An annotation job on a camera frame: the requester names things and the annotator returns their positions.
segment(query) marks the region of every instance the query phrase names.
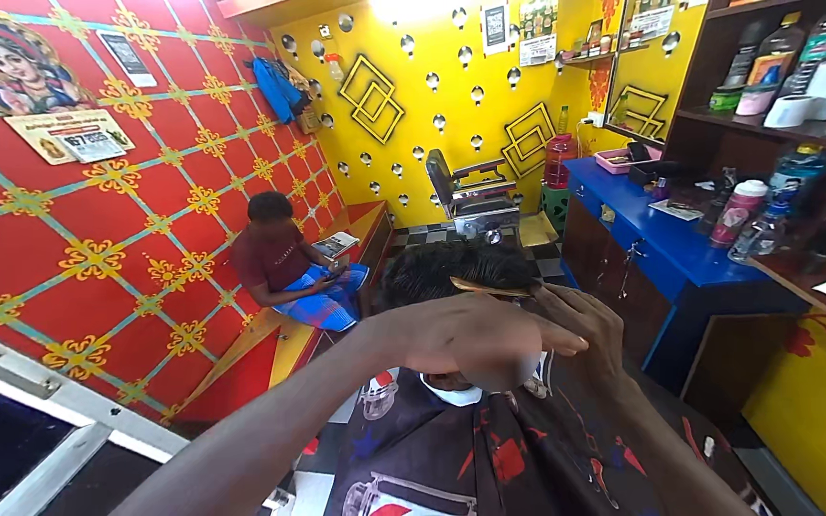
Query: green stool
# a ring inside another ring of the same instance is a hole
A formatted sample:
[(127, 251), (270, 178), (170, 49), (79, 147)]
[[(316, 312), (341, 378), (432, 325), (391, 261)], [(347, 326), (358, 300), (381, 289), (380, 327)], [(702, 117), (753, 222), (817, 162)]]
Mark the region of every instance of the green stool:
[(566, 207), (569, 205), (569, 188), (554, 190), (546, 184), (541, 186), (541, 209), (547, 214), (556, 232), (563, 234), (566, 227)]

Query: printed barber cape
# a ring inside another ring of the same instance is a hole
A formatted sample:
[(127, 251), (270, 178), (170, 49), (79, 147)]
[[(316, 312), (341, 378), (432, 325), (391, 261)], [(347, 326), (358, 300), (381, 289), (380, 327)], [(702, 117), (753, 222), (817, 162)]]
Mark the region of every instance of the printed barber cape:
[[(541, 380), (455, 407), (407, 369), (362, 389), (339, 452), (327, 516), (656, 516), (663, 509), (640, 463), (596, 401), (548, 356)], [(718, 430), (639, 372), (643, 392), (706, 463), (770, 516)]]

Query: white door frame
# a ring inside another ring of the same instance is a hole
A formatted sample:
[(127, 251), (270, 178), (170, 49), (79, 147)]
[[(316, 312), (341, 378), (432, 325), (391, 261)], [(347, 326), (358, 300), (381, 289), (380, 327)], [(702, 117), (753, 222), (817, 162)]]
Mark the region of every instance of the white door frame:
[(77, 427), (0, 499), (0, 516), (39, 514), (107, 441), (158, 463), (189, 443), (1, 343), (0, 394)]

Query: black hair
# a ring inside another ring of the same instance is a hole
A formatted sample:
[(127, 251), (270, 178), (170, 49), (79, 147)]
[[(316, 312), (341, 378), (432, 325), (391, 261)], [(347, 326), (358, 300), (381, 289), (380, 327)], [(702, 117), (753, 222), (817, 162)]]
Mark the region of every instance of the black hair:
[(380, 304), (394, 309), (462, 294), (449, 276), (493, 288), (527, 288), (533, 283), (531, 267), (519, 249), (482, 239), (436, 241), (396, 257), (382, 279)]
[(279, 192), (263, 192), (250, 198), (247, 216), (258, 222), (272, 222), (292, 217), (292, 203)]

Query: electric socket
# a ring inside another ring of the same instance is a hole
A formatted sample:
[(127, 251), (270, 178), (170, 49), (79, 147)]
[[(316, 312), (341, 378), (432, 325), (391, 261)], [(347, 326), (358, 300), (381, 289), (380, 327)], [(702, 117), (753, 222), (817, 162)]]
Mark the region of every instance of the electric socket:
[(604, 126), (604, 113), (590, 111), (588, 112), (588, 117), (591, 119), (591, 123), (593, 126), (597, 128), (602, 128)]

